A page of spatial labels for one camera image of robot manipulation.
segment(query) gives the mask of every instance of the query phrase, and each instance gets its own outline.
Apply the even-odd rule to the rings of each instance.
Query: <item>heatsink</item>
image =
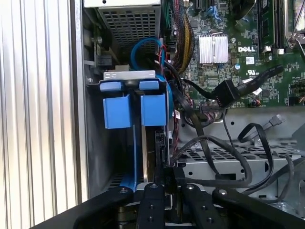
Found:
[[[228,36],[226,34],[199,37],[199,63],[227,63],[229,61]]]

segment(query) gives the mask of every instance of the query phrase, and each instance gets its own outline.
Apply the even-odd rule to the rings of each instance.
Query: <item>dell logo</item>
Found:
[[[248,47],[238,47],[238,52],[255,52],[255,49],[253,46]]]

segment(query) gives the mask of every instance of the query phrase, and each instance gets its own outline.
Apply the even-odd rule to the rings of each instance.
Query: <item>silver heatsink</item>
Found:
[[[161,0],[84,0],[84,6],[98,8],[123,52],[130,51],[143,38],[159,37]],[[157,46],[148,42],[141,47],[155,52]]]
[[[229,61],[228,36],[225,34],[199,37],[199,63],[227,63]]]

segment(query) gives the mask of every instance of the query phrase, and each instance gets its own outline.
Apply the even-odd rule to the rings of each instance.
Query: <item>metal mesh grille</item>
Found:
[[[108,23],[120,48],[130,51],[136,42],[145,37],[154,37],[158,19],[156,10],[141,9],[127,11],[100,11],[106,23]],[[146,52],[155,52],[155,43],[148,42],[142,46]]]
[[[284,158],[285,156],[299,156],[298,151],[293,149],[291,145],[288,146],[271,146],[271,150],[274,153],[274,156],[279,158]],[[257,160],[257,159],[266,159],[265,151],[261,146],[241,146],[236,148],[246,159],[248,160]],[[213,160],[236,160],[234,156],[225,151],[222,148],[213,148],[211,149],[211,154]],[[182,158],[191,158],[195,161],[206,161],[202,149],[190,149],[182,156]]]

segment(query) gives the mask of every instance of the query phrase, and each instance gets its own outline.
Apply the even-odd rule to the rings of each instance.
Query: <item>cable bundle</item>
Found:
[[[179,73],[183,73],[188,67],[195,48],[194,32],[183,4],[183,0],[173,0],[173,19],[177,28],[177,52],[173,66]]]

